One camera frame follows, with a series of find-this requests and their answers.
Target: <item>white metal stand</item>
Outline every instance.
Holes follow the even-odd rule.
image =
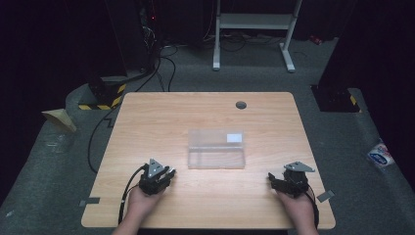
[[[221,28],[255,28],[255,29],[286,29],[285,42],[280,43],[280,49],[289,72],[294,72],[293,61],[291,60],[288,47],[299,16],[302,0],[297,0],[296,7],[292,14],[221,14],[220,0],[217,0],[216,29],[213,51],[213,70],[220,70],[220,40]]]

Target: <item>clear plastic box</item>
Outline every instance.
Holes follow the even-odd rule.
[[[244,168],[244,132],[230,129],[190,129],[189,168]]]

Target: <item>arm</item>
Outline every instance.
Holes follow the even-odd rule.
[[[314,225],[314,211],[309,199],[304,195],[290,198],[287,194],[278,192],[278,197],[284,204],[288,216],[292,220],[299,235],[318,235]]]
[[[138,187],[131,189],[128,197],[127,213],[113,235],[136,235],[142,221],[153,211],[163,192],[148,196]]]

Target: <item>wooden tabletop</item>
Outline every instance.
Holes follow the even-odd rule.
[[[245,109],[236,103],[243,101]],[[189,129],[241,129],[243,169],[190,169]],[[134,171],[154,158],[176,168],[170,187],[142,227],[286,229],[293,224],[271,189],[268,172],[283,178],[296,161],[316,196],[325,192],[292,94],[174,92],[125,95],[82,218],[85,227],[116,227],[123,190]],[[138,182],[139,175],[133,181]],[[319,203],[320,229],[335,226],[330,203]]]

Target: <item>cardboard piece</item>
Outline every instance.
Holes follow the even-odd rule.
[[[64,109],[43,111],[42,115],[51,121],[56,127],[65,132],[75,132],[76,126],[68,116],[68,113]]]

